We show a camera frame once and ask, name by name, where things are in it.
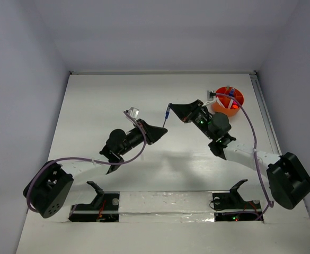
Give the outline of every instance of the orange container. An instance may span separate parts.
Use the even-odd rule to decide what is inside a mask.
[[[221,87],[216,91],[216,94],[229,94],[230,90],[232,89],[232,87],[230,87],[228,90],[227,88]],[[244,97],[243,94],[237,90],[235,88],[235,99],[238,100],[238,102],[243,105],[244,103]],[[224,96],[218,96],[219,100],[222,102],[222,104],[225,106],[221,106],[217,101],[215,103],[212,103],[211,108],[213,111],[215,112],[221,112],[223,114],[226,114],[228,117],[234,116],[237,114],[237,112],[241,109],[240,107],[236,108],[236,109],[228,109],[229,103],[230,103],[230,99]]]

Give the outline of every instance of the gray wall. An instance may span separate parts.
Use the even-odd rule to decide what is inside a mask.
[[[310,174],[310,1],[299,1],[259,77],[283,152],[297,154]],[[310,194],[306,204],[310,213]]]
[[[70,70],[258,69],[297,0],[34,0]]]
[[[47,159],[67,78],[33,1],[0,1],[0,254],[15,252],[22,191]]]

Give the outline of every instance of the black bracket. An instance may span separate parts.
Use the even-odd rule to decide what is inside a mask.
[[[97,195],[89,204],[71,207],[69,220],[72,222],[118,222],[119,193],[105,193],[96,183],[88,181]]]
[[[243,210],[245,208],[251,208],[253,201],[244,201],[237,191],[246,181],[247,179],[239,181],[229,190],[229,192],[213,193],[211,202],[214,204],[215,210]],[[257,210],[261,209],[260,204],[255,204],[255,207]]]

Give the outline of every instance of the white table surface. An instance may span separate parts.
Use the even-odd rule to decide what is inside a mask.
[[[83,156],[106,160],[98,153],[109,133],[113,129],[132,129],[123,110],[139,108],[139,118],[162,126],[169,102],[205,101],[207,90],[226,85],[243,93],[244,107],[258,136],[258,149],[271,152],[249,75],[72,75],[49,159]],[[242,112],[230,122],[232,136],[253,143]],[[260,199],[266,204],[255,171],[215,157],[207,146],[210,141],[174,113],[166,128],[168,133],[147,146],[140,158],[107,176],[107,166],[62,164],[75,181],[76,175],[83,177],[86,169],[96,170],[97,176],[91,180],[105,191],[216,191],[248,179],[239,193],[245,200]],[[139,149],[136,147],[124,159],[133,157]],[[83,190],[80,195],[90,200],[94,194]],[[17,253],[310,253],[310,220],[303,202],[292,211],[276,204],[265,214],[264,223],[61,222],[61,215],[68,210],[69,206],[64,206],[47,220],[29,211]]]

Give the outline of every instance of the purple cable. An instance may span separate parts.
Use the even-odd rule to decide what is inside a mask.
[[[236,102],[238,104],[238,106],[241,108],[241,110],[243,111],[246,119],[248,120],[249,122],[249,125],[250,125],[250,128],[251,128],[251,131],[252,131],[252,134],[254,136],[254,160],[255,160],[255,166],[256,166],[256,171],[257,171],[257,175],[259,177],[259,181],[260,181],[260,184],[261,184],[261,187],[262,187],[262,190],[263,190],[263,193],[264,193],[264,196],[268,202],[268,205],[267,207],[263,210],[263,212],[261,213],[261,215],[256,218],[256,220],[258,220],[260,217],[262,217],[262,215],[267,211],[267,209],[269,207],[273,207],[274,205],[274,202],[273,201],[270,201],[269,199],[269,196],[268,196],[268,193],[267,193],[267,190],[265,189],[265,186],[264,186],[264,183],[263,183],[263,179],[262,179],[262,176],[261,176],[261,170],[260,170],[260,166],[259,166],[259,160],[257,158],[257,137],[256,137],[256,133],[255,133],[255,129],[254,129],[254,126],[252,125],[252,122],[250,121],[250,118],[248,116],[248,114],[246,113],[246,111],[244,110],[244,108],[242,107],[242,105],[238,102],[238,100],[236,100],[234,97],[231,97],[227,94],[219,94],[219,93],[216,93],[217,96],[224,96],[224,97],[227,97],[229,99],[232,99],[234,100],[234,102]]]
[[[127,160],[127,161],[124,161],[124,162],[106,162],[106,161],[100,161],[100,160],[94,160],[94,159],[88,159],[88,158],[82,158],[82,157],[65,157],[65,158],[59,158],[59,159],[56,159],[56,160],[53,160],[49,163],[47,163],[44,167],[41,168],[41,170],[35,175],[35,177],[33,178],[33,180],[31,181],[31,184],[29,186],[29,189],[28,189],[28,193],[26,194],[26,203],[28,205],[28,208],[37,213],[38,211],[32,207],[31,205],[31,198],[30,198],[30,195],[31,195],[31,192],[32,192],[32,187],[34,186],[34,184],[36,183],[38,177],[48,168],[50,167],[52,164],[56,163],[56,162],[59,162],[59,161],[65,161],[65,160],[81,160],[81,161],[89,161],[89,162],[96,162],[96,163],[99,163],[99,164],[104,164],[104,165],[113,165],[113,166],[116,166],[116,165],[124,165],[124,164],[127,164],[127,163],[130,163],[134,160],[136,160],[140,155],[141,153],[144,151],[145,149],[145,145],[146,145],[146,136],[145,136],[145,132],[144,130],[142,129],[142,127],[136,122],[136,120],[134,120],[130,115],[128,115],[125,111],[123,112],[124,115],[129,119],[131,120],[134,125],[139,128],[143,138],[144,138],[144,143],[143,143],[143,147],[142,149],[139,151],[139,153],[134,156],[132,159],[130,160]]]

